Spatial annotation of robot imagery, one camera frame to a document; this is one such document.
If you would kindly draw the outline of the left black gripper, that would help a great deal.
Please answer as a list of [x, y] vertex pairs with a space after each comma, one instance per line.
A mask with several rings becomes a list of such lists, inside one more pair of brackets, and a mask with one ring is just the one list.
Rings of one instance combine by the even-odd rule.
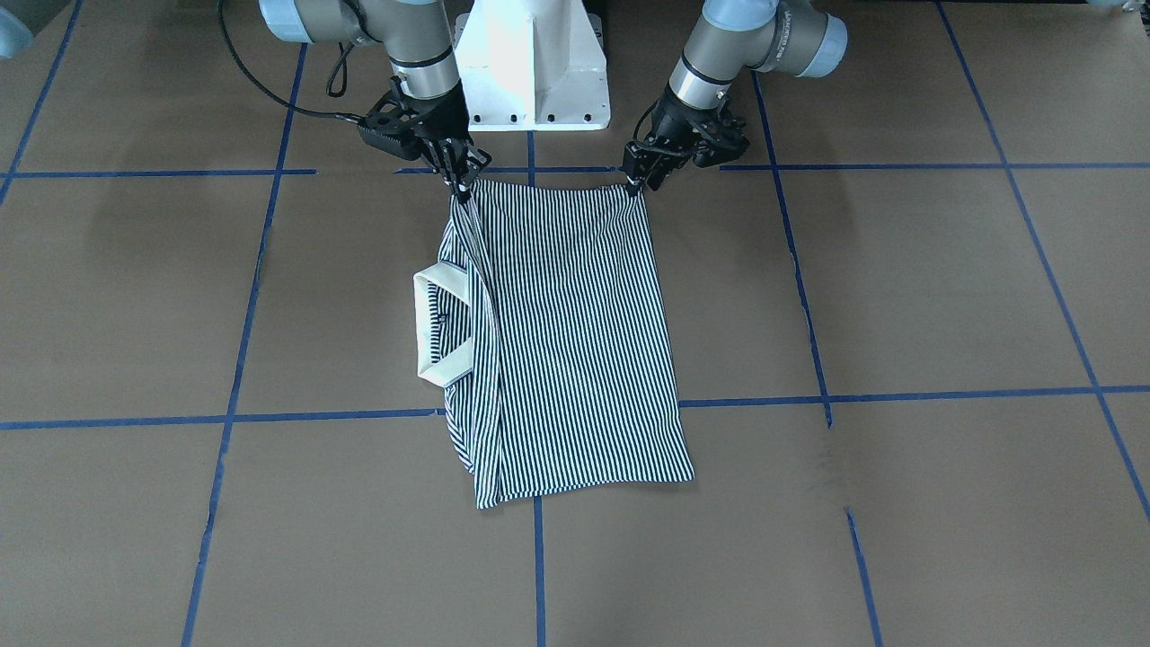
[[730, 109], [730, 97], [721, 92], [718, 106], [695, 108], [669, 90], [654, 107], [646, 143], [624, 144], [621, 171], [629, 197], [645, 188], [660, 188], [666, 177], [691, 163], [699, 168], [733, 163], [747, 152], [745, 120]]

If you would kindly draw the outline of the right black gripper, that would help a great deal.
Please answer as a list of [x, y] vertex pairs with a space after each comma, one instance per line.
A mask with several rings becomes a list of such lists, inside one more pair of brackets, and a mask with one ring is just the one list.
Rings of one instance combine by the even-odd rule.
[[430, 99], [409, 95], [400, 85], [394, 88], [399, 91], [397, 101], [402, 114], [397, 131], [399, 156], [411, 161], [423, 157], [457, 201], [467, 202], [492, 157], [471, 141], [463, 85], [457, 82], [447, 93]]

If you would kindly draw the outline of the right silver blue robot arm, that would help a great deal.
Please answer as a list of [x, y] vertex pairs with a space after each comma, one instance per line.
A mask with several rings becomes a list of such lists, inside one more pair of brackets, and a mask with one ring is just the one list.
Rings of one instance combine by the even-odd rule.
[[491, 163], [473, 143], [471, 111], [440, 1], [261, 1], [268, 30], [285, 43], [342, 45], [342, 57], [367, 46], [382, 46], [392, 76], [385, 94], [363, 115], [313, 111], [275, 94], [243, 62], [227, 29], [225, 3], [215, 3], [218, 33], [227, 53], [251, 85], [289, 111], [314, 120], [344, 121], [365, 144], [406, 161], [422, 160], [448, 187], [459, 205]]

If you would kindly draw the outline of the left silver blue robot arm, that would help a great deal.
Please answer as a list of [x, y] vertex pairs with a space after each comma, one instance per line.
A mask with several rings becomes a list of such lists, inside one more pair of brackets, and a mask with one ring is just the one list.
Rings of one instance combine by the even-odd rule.
[[747, 69], [825, 77], [849, 46], [845, 21], [808, 1], [706, 1], [662, 94], [641, 116], [649, 124], [624, 145], [627, 193], [656, 191], [693, 164], [731, 163], [747, 152], [745, 122], [730, 110], [730, 88]]

